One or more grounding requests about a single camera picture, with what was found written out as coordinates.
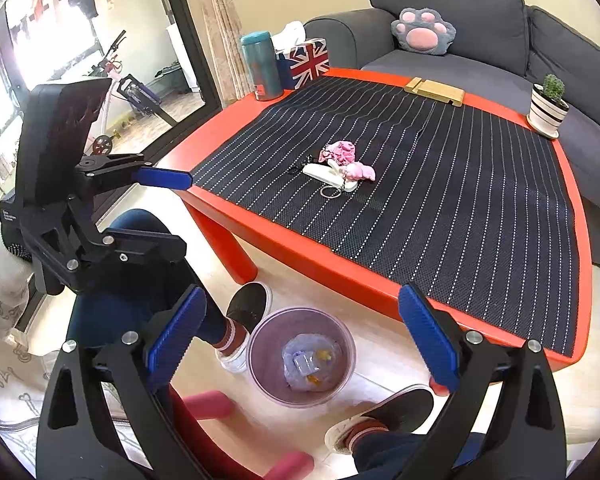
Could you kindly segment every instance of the white tissue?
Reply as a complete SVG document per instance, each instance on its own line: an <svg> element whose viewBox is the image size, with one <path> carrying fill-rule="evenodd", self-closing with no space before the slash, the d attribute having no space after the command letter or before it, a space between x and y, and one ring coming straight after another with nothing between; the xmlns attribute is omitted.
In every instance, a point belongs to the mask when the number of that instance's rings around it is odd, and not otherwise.
<svg viewBox="0 0 600 480"><path fill-rule="evenodd" d="M285 25L282 32L271 37L273 48L276 50L288 50L306 40L306 32L302 22L291 22Z"/></svg>

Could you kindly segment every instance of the table mat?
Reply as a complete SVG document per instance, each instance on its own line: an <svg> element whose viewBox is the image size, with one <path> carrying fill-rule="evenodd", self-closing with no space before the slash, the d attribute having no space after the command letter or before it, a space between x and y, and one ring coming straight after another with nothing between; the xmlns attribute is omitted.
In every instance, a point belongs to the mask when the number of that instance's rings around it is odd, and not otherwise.
<svg viewBox="0 0 600 480"><path fill-rule="evenodd" d="M356 145L375 182L327 200L290 174ZM574 211L551 141L496 115L357 79L318 78L192 170L194 184L441 303L571 356Z"/></svg>

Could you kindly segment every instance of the metal ring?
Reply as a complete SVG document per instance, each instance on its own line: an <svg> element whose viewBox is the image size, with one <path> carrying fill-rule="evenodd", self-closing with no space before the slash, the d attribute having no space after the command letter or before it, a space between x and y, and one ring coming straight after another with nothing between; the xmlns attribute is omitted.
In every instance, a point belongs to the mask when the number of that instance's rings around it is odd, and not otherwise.
<svg viewBox="0 0 600 480"><path fill-rule="evenodd" d="M325 195L325 194L324 194L324 190L325 190L325 189L335 189L335 190L338 192L338 194L337 194L337 195L333 195L333 196L330 196L330 195ZM320 190L320 194L321 194L323 197L325 197L325 198L327 198L327 199L329 199L329 200L330 200L330 199L332 199L332 198L337 198L337 197L339 197L339 196L342 194L342 192L341 192L341 190L339 190L339 189L338 189L337 187L335 187L335 186L324 186L324 187L323 187L323 188Z"/></svg>

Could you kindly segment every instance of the striped flower pot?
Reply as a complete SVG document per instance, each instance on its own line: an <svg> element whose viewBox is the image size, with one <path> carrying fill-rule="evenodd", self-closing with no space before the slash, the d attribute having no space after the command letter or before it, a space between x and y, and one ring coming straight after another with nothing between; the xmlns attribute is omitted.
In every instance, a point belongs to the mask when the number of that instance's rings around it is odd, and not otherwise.
<svg viewBox="0 0 600 480"><path fill-rule="evenodd" d="M526 116L531 127L539 134L550 139L558 138L558 127L569 111L569 105L563 100L556 103L542 95L542 86L534 85L531 91L531 110Z"/></svg>

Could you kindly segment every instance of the floor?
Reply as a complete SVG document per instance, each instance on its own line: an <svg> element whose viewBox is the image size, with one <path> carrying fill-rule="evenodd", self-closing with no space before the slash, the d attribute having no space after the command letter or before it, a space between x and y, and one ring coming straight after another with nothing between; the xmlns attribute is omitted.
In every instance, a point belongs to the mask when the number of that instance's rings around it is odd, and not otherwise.
<svg viewBox="0 0 600 480"><path fill-rule="evenodd" d="M162 102L162 108L176 121L181 121L204 105L199 92L170 94ZM113 139L112 153L142 153L149 144L160 137L170 126L160 117L142 117L120 132Z"/></svg>
<svg viewBox="0 0 600 480"><path fill-rule="evenodd" d="M216 302L225 309L238 289L211 251L180 200L170 191L135 187L103 220L101 229L122 211L141 207L152 211L187 242L187 259ZM268 401L247 374L231 375L214 357L212 348L194 340L174 379L181 396L222 390L239 406L239 412L222 421L203 422L205 430L230 456L258 474L265 473L290 450L312 454L316 467L311 480L335 480L355 474L349 456L330 454L323 444L324 432L335 422L364 410L392 393L414 383L426 383L428 371L403 324L355 303L256 248L243 243L257 264L258 278L273 291L273 309L293 305L316 306L336 315L351 330L358 362L350 382L323 406L306 410L283 408ZM594 301L589 346L575 365L556 372L569 444L586 443L600 436L600 269L593 271ZM36 354L58 348L63 342L71 314L70 291L45 301L29 330L30 350ZM474 429L485 431L498 397L491 386ZM417 431L425 433L444 405L436 398L429 420Z"/></svg>

